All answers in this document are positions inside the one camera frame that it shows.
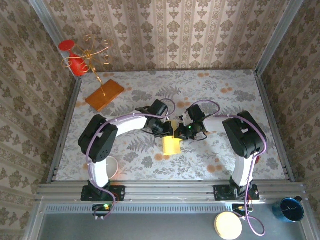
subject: blue ceramic mug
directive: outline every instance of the blue ceramic mug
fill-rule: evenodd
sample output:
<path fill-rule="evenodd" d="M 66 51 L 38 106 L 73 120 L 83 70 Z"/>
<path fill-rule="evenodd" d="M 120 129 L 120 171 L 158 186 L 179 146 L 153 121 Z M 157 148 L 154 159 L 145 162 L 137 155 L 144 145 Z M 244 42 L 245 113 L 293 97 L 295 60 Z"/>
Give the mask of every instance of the blue ceramic mug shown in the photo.
<path fill-rule="evenodd" d="M 277 219 L 286 223 L 299 222 L 304 218 L 305 211 L 301 205 L 302 198 L 296 196 L 295 198 L 287 197 L 277 201 L 272 206 L 272 212 Z"/>

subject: cream colored lid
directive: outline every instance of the cream colored lid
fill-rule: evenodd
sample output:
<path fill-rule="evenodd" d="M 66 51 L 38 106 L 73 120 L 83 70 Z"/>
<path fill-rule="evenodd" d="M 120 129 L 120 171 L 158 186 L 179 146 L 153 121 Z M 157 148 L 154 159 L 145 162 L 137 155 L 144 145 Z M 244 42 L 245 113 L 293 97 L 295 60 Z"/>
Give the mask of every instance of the cream colored lid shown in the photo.
<path fill-rule="evenodd" d="M 242 223 L 237 215 L 225 211 L 215 218 L 214 228 L 224 240 L 235 240 L 241 235 Z"/>

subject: cable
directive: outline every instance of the cable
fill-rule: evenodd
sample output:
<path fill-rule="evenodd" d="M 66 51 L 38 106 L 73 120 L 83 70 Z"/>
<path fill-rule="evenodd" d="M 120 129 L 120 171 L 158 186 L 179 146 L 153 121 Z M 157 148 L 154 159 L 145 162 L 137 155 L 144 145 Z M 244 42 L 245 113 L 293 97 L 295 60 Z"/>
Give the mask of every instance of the cable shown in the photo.
<path fill-rule="evenodd" d="M 174 113 L 175 110 L 176 110 L 176 104 L 175 104 L 175 102 L 174 102 L 173 100 L 169 99 L 169 98 L 163 98 L 163 99 L 160 100 L 160 102 L 162 102 L 163 100 L 170 101 L 170 102 L 173 104 L 173 111 L 172 111 L 172 113 Z M 166 117 L 169 117 L 169 116 L 168 116 L 168 112 L 169 112 L 169 108 L 167 108 L 167 110 L 166 110 L 166 113 L 165 113 L 165 116 L 166 116 Z"/>
<path fill-rule="evenodd" d="M 120 198 L 119 198 L 118 194 L 116 194 L 115 192 L 113 192 L 113 195 L 116 197 L 116 199 L 118 199 L 117 202 L 119 202 L 119 201 L 120 201 Z"/>
<path fill-rule="evenodd" d="M 254 210 L 255 210 L 255 207 L 254 207 L 254 200 L 251 198 L 251 196 L 250 196 L 250 195 L 248 195 L 248 197 L 249 197 L 249 201 L 251 201 L 252 211 L 254 211 Z"/>
<path fill-rule="evenodd" d="M 194 139 L 194 140 L 196 140 L 196 141 L 198 141 L 198 142 L 203 141 L 203 140 L 206 140 L 206 139 L 208 138 L 208 136 L 207 136 L 204 132 L 202 132 L 202 133 L 205 135 L 204 138 L 202 138 L 202 139 Z"/>
<path fill-rule="evenodd" d="M 257 219 L 256 217 L 253 217 L 253 216 L 249 216 L 247 201 L 248 201 L 248 192 L 249 192 L 249 178 L 252 175 L 252 171 L 253 171 L 254 165 L 256 163 L 256 158 L 261 156 L 262 154 L 264 154 L 266 152 L 266 150 L 267 150 L 267 142 L 266 142 L 264 136 L 262 135 L 262 133 L 257 129 L 257 127 L 255 125 L 253 125 L 250 121 L 245 119 L 244 117 L 241 117 L 241 116 L 238 116 L 238 115 L 229 115 L 229 114 L 227 114 L 227 115 L 215 115 L 215 114 L 213 114 L 213 116 L 216 117 L 216 118 L 236 118 L 236 119 L 240 119 L 241 121 L 247 123 L 250 127 L 252 127 L 253 130 L 256 131 L 256 133 L 259 135 L 259 137 L 261 138 L 261 140 L 263 142 L 263 150 L 261 152 L 259 152 L 257 155 L 254 155 L 252 157 L 252 162 L 251 162 L 251 165 L 250 165 L 249 176 L 248 176 L 247 183 L 246 183 L 245 197 L 244 197 L 245 217 L 246 217 L 246 219 L 248 221 L 249 227 L 250 227 L 250 229 L 252 230 L 252 232 L 255 235 L 257 235 L 259 237 L 262 237 L 262 236 L 264 236 L 266 234 L 266 229 L 265 229 L 263 223 L 259 219 Z M 257 220 L 261 224 L 261 226 L 263 228 L 262 233 L 257 233 L 254 230 L 254 228 L 251 225 L 250 219 Z"/>
<path fill-rule="evenodd" d="M 250 200 L 252 200 L 252 199 L 251 199 L 250 195 L 248 195 L 248 202 L 247 202 L 247 204 L 250 203 Z"/>
<path fill-rule="evenodd" d="M 144 133 L 146 133 L 146 134 L 151 134 L 151 135 L 153 135 L 153 133 L 152 133 L 152 132 L 145 131 L 145 130 L 143 130 L 143 129 L 141 129 L 141 131 L 142 131 L 142 132 L 144 132 Z"/>
<path fill-rule="evenodd" d="M 212 115 L 217 114 L 218 112 L 220 112 L 220 105 L 219 105 L 219 103 L 217 103 L 217 102 L 215 102 L 215 101 L 212 101 L 212 100 L 209 100 L 209 99 L 202 99 L 202 100 L 196 101 L 195 103 L 193 103 L 193 104 L 190 106 L 190 108 L 191 108 L 192 106 L 196 105 L 197 103 L 200 103 L 200 102 L 212 103 L 212 104 L 214 104 L 214 105 L 216 105 L 216 106 L 218 107 L 218 110 L 217 110 L 216 112 L 212 113 Z"/>
<path fill-rule="evenodd" d="M 91 151 L 92 145 L 94 144 L 94 142 L 95 142 L 98 134 L 102 131 L 102 129 L 103 129 L 106 125 L 108 125 L 108 124 L 110 124 L 110 123 L 113 123 L 113 122 L 116 122 L 116 121 L 119 121 L 119 120 L 125 120 L 125 119 L 127 119 L 127 118 L 129 118 L 129 117 L 134 117 L 134 116 L 138 116 L 138 117 L 153 117 L 153 118 L 158 118 L 158 119 L 164 119 L 164 118 L 167 118 L 167 117 L 171 116 L 171 115 L 175 112 L 175 110 L 176 110 L 176 104 L 175 104 L 174 101 L 172 101 L 171 99 L 168 99 L 168 98 L 164 98 L 163 100 L 169 100 L 169 101 L 171 101 L 171 102 L 173 103 L 173 111 L 172 111 L 170 114 L 168 114 L 168 115 L 166 115 L 166 116 L 158 116 L 158 115 L 144 114 L 144 113 L 130 113 L 130 114 L 126 114 L 126 115 L 120 116 L 120 117 L 118 117 L 118 118 L 113 118 L 113 119 L 111 119 L 111 120 L 109 120 L 109 121 L 106 121 L 104 124 L 102 124 L 102 125 L 99 127 L 99 129 L 95 132 L 95 134 L 93 135 L 93 138 L 91 139 L 91 141 L 90 141 L 90 143 L 89 143 L 89 146 L 88 146 L 87 151 L 86 151 L 86 154 L 85 154 L 85 161 L 86 161 L 86 163 L 88 164 L 89 180 L 90 180 L 91 184 L 92 184 L 95 188 L 97 188 L 97 189 L 99 189 L 100 191 L 103 191 L 103 192 L 109 194 L 109 195 L 112 197 L 112 200 L 113 200 L 113 201 L 112 201 L 112 208 L 111 208 L 110 211 L 107 213 L 107 215 L 105 216 L 105 218 L 108 217 L 108 216 L 111 214 L 111 212 L 112 212 L 112 210 L 113 210 L 113 206 L 116 204 L 116 197 L 115 197 L 115 195 L 114 195 L 112 192 L 110 192 L 110 191 L 108 191 L 108 190 L 106 190 L 106 189 L 104 189 L 104 188 L 102 188 L 102 187 L 99 187 L 99 186 L 95 183 L 95 181 L 94 181 L 94 178 L 93 178 L 93 164 L 94 164 L 94 163 L 89 159 L 89 153 L 90 153 L 90 151 Z"/>
<path fill-rule="evenodd" d="M 94 208 L 93 216 L 94 216 L 95 220 L 98 220 L 97 212 L 100 212 L 99 210 L 101 210 L 101 209 L 104 209 L 104 210 L 105 210 L 105 207 L 104 207 L 104 206 L 99 205 L 99 206 L 97 206 L 97 207 L 95 207 L 95 208 Z M 101 220 L 104 220 L 108 215 L 109 215 L 109 214 L 107 214 L 107 215 L 105 215 L 105 216 L 100 217 L 100 218 L 101 218 Z"/>

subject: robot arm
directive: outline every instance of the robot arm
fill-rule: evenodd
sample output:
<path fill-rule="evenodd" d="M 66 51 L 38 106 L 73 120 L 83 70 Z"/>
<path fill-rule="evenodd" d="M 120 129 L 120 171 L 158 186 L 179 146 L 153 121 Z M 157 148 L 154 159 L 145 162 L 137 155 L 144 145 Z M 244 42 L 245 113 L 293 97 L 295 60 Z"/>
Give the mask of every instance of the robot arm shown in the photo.
<path fill-rule="evenodd" d="M 173 129 L 170 122 L 163 123 L 159 118 L 145 117 L 135 114 L 149 114 L 161 116 L 166 110 L 167 105 L 156 100 L 150 107 L 137 108 L 132 112 L 131 116 L 118 118 L 118 120 L 107 124 L 101 131 L 101 135 L 94 140 L 90 149 L 89 157 L 92 160 L 91 173 L 93 181 L 98 187 L 103 188 L 109 182 L 107 175 L 107 157 L 109 156 L 116 137 L 130 132 L 132 130 L 143 129 L 149 127 L 155 137 L 172 136 Z M 101 115 L 95 115 L 81 137 L 78 140 L 78 145 L 81 147 L 83 154 L 87 154 L 87 149 L 97 130 L 106 122 L 106 119 Z"/>
<path fill-rule="evenodd" d="M 265 140 L 267 140 L 266 135 L 248 111 L 242 111 L 237 116 L 249 121 L 252 126 L 236 118 L 237 116 L 233 118 L 227 115 L 205 116 L 197 104 L 189 107 L 187 112 L 193 122 L 188 125 L 180 123 L 179 128 L 174 132 L 174 137 L 182 140 L 194 140 L 200 132 L 226 133 L 232 149 L 236 153 L 235 168 L 230 178 L 230 192 L 232 198 L 235 199 L 243 196 L 247 183 L 253 180 L 253 170 L 250 172 L 253 156 L 264 149 L 261 137 L 252 126 L 262 134 Z"/>
<path fill-rule="evenodd" d="M 162 116 L 166 110 L 168 110 L 168 107 L 163 102 L 156 100 L 152 106 L 137 108 L 134 113 Z M 189 107 L 187 112 L 193 122 L 189 125 L 180 123 L 174 133 L 169 121 L 163 123 L 160 119 L 152 116 L 145 117 L 132 114 L 130 117 L 120 117 L 112 124 L 107 124 L 102 129 L 101 136 L 98 136 L 95 139 L 89 152 L 89 157 L 93 162 L 90 169 L 92 171 L 93 181 L 101 188 L 108 184 L 107 156 L 112 150 L 115 138 L 129 131 L 149 127 L 155 138 L 172 136 L 174 134 L 175 138 L 182 140 L 194 140 L 195 136 L 200 132 L 226 132 L 232 149 L 237 154 L 235 170 L 230 178 L 230 187 L 236 198 L 241 196 L 245 190 L 244 187 L 248 182 L 253 154 L 260 152 L 264 147 L 261 138 L 251 126 L 240 119 L 229 118 L 228 116 L 225 116 L 225 118 L 212 115 L 205 116 L 197 104 Z M 243 111 L 239 113 L 238 116 L 252 123 L 259 132 L 262 133 L 264 139 L 266 139 L 265 134 L 249 112 Z M 106 119 L 101 115 L 96 115 L 92 118 L 78 141 L 82 153 L 87 153 L 87 149 L 93 136 L 105 122 Z M 251 174 L 249 176 L 249 182 L 251 182 L 252 179 L 253 177 Z"/>

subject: floral wallpaper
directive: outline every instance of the floral wallpaper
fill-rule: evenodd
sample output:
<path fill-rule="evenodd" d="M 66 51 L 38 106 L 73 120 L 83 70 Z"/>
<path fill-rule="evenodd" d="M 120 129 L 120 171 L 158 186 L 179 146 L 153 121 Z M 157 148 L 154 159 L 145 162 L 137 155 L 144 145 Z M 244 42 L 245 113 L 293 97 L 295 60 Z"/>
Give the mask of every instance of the floral wallpaper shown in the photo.
<path fill-rule="evenodd" d="M 320 226 L 320 1 L 305 0 L 262 79 L 298 181 Z"/>
<path fill-rule="evenodd" d="M 0 0 L 0 239 L 22 239 L 49 171 L 73 77 L 36 12 Z"/>
<path fill-rule="evenodd" d="M 289 0 L 44 0 L 65 39 L 113 47 L 105 71 L 253 69 Z"/>

